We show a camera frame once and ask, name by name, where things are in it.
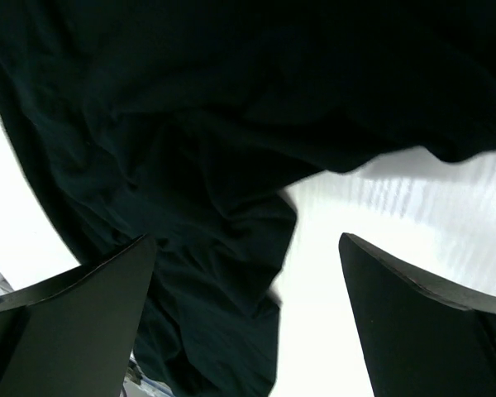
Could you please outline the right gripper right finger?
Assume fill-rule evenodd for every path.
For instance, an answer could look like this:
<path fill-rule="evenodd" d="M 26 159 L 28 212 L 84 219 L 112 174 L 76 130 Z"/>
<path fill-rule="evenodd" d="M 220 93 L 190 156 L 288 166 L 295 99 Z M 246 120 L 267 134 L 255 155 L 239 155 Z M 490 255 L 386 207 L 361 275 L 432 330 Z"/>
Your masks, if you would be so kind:
<path fill-rule="evenodd" d="M 344 233 L 341 266 L 376 396 L 496 396 L 496 296 Z"/>

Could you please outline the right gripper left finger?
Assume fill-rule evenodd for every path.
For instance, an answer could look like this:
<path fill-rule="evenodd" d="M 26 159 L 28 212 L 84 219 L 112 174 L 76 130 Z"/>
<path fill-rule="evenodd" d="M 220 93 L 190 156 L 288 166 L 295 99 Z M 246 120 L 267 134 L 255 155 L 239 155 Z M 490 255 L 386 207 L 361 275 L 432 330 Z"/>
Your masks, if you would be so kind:
<path fill-rule="evenodd" d="M 0 296 L 0 396 L 118 396 L 156 255 L 143 236 Z"/>

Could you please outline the black t shirt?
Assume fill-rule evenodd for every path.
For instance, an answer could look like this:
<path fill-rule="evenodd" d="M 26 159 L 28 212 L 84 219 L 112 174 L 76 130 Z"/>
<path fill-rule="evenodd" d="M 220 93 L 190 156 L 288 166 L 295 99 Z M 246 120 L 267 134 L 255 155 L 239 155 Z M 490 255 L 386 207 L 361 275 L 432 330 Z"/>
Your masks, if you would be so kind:
<path fill-rule="evenodd" d="M 134 354 L 177 396 L 266 396 L 287 186 L 496 151 L 496 1 L 0 1 L 0 116 L 82 263 L 149 234 Z"/>

